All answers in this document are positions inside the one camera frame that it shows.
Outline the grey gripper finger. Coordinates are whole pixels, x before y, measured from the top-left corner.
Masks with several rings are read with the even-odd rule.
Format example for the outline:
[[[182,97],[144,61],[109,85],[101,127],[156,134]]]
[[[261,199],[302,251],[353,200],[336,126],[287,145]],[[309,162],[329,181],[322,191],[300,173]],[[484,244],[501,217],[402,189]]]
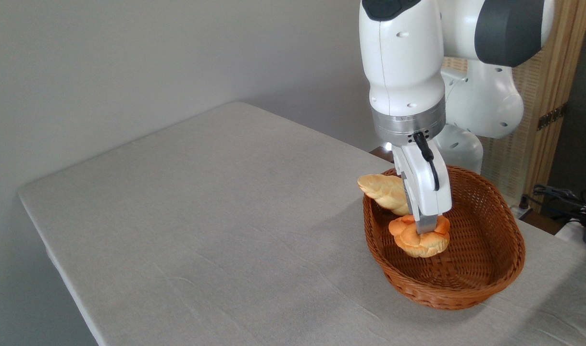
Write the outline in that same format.
[[[422,215],[414,219],[416,225],[416,232],[419,235],[434,232],[437,227],[437,219],[439,215]]]

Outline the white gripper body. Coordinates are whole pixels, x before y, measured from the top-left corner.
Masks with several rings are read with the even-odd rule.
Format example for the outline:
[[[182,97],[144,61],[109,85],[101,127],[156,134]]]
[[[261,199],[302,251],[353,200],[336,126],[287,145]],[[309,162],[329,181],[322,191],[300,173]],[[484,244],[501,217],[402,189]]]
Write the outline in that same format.
[[[449,174],[434,140],[427,144],[434,159],[427,162],[416,143],[393,146],[396,172],[404,181],[409,210],[414,217],[440,215],[452,208]]]

